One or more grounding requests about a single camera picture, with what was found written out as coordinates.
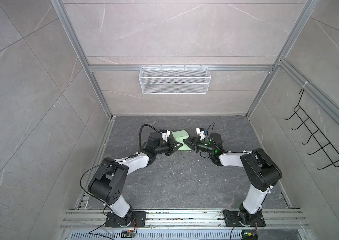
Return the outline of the light green paper sheet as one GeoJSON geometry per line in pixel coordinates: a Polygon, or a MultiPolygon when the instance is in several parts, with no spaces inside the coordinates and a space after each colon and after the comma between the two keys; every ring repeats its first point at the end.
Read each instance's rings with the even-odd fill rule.
{"type": "Polygon", "coordinates": [[[183,140],[188,139],[189,138],[189,134],[186,130],[181,130],[181,131],[173,131],[171,132],[173,137],[175,138],[176,142],[179,142],[181,144],[183,144],[178,150],[179,151],[191,151],[191,148],[188,147],[183,140]]]}

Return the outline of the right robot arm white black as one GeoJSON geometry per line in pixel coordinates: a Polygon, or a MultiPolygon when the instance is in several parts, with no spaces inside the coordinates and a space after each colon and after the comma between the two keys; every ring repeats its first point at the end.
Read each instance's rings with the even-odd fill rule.
{"type": "Polygon", "coordinates": [[[232,152],[223,149],[221,135],[212,133],[207,142],[201,137],[188,137],[183,142],[196,152],[209,154],[212,162],[221,167],[244,168],[250,181],[250,188],[243,203],[240,204],[238,219],[244,226],[254,223],[262,213],[262,204],[266,196],[282,178],[280,168],[262,149],[253,151],[232,152]]]}

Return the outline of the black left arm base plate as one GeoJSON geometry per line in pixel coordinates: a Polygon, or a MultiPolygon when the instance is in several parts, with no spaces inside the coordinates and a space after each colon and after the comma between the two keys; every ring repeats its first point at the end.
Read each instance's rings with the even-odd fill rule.
{"type": "Polygon", "coordinates": [[[121,218],[114,213],[108,213],[104,226],[113,228],[143,228],[145,226],[146,214],[147,212],[144,211],[132,211],[121,218]]]}

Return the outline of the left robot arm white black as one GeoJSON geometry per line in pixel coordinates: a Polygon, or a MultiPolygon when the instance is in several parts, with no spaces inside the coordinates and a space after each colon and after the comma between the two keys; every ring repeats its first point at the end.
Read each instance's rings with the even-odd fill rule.
{"type": "Polygon", "coordinates": [[[172,155],[182,145],[170,133],[153,132],[146,142],[139,141],[136,154],[119,160],[104,158],[88,183],[87,192],[111,210],[119,225],[128,226],[132,221],[132,206],[122,195],[127,176],[151,165],[159,154],[172,155]]]}

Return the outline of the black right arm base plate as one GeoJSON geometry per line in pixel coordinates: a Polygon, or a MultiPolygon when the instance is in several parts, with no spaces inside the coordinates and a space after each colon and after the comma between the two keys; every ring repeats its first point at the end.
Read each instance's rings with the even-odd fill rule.
{"type": "Polygon", "coordinates": [[[262,210],[249,214],[245,209],[239,211],[223,210],[223,218],[227,227],[265,227],[266,223],[262,210]]]}

